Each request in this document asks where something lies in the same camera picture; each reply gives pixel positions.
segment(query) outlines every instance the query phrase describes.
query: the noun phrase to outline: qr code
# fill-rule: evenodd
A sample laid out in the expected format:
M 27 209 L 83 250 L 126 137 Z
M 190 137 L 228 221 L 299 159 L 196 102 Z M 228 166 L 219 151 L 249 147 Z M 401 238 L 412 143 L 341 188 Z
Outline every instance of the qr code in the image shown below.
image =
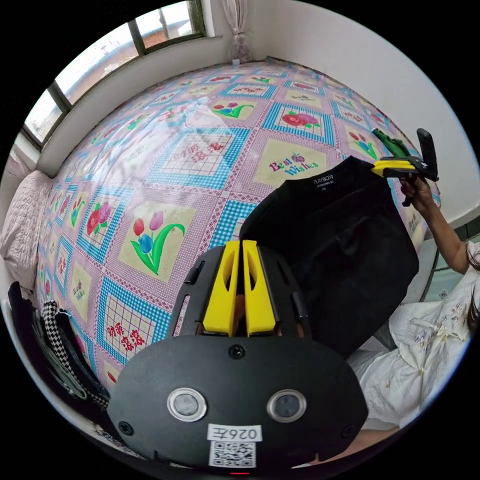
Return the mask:
M 210 447 L 210 465 L 212 467 L 255 468 L 255 445 L 255 442 L 213 441 Z

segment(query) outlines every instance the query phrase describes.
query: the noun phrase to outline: number label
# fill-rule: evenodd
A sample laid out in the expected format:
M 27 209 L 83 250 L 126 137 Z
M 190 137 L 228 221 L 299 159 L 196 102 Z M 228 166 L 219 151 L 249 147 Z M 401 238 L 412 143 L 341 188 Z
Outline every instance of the number label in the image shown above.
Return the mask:
M 234 426 L 209 423 L 206 439 L 210 442 L 261 442 L 262 426 Z

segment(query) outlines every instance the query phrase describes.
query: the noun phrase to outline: window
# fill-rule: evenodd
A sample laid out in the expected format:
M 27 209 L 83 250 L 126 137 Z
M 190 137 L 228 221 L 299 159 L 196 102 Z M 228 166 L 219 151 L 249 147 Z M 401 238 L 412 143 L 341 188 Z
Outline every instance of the window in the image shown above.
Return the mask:
M 179 1 L 119 26 L 60 72 L 32 108 L 23 133 L 41 150 L 72 106 L 110 73 L 155 50 L 205 35 L 201 0 Z
M 166 40 L 191 35 L 192 22 L 186 1 L 159 8 L 136 18 L 138 31 L 146 49 Z
M 25 119 L 25 126 L 34 136 L 35 143 L 43 144 L 50 130 L 57 123 L 62 111 L 48 90 L 45 90 Z
M 138 55 L 125 24 L 90 45 L 55 80 L 68 101 L 75 104 L 102 78 Z
M 179 1 L 135 19 L 145 50 L 175 39 L 205 35 L 200 1 Z

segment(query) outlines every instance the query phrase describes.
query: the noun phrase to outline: curtain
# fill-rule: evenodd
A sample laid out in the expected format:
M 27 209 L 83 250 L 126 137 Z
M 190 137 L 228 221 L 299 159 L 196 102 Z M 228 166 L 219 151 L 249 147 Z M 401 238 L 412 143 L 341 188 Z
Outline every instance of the curtain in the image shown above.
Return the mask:
M 239 59 L 240 63 L 252 60 L 252 49 L 245 32 L 248 15 L 248 0 L 221 0 L 226 20 L 233 32 L 230 60 Z

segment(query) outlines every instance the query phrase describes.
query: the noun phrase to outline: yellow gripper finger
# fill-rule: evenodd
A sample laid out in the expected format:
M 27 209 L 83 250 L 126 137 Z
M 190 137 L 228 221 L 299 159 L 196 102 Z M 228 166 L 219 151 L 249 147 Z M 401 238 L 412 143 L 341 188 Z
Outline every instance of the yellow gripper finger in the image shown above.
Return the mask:
M 371 171 L 383 177 L 385 169 L 415 170 L 415 167 L 408 160 L 380 160 L 373 164 Z
M 243 275 L 247 334 L 270 333 L 276 321 L 256 241 L 243 241 Z
M 210 301 L 203 318 L 208 333 L 228 335 L 234 333 L 235 298 L 239 278 L 240 241 L 228 241 L 216 274 Z

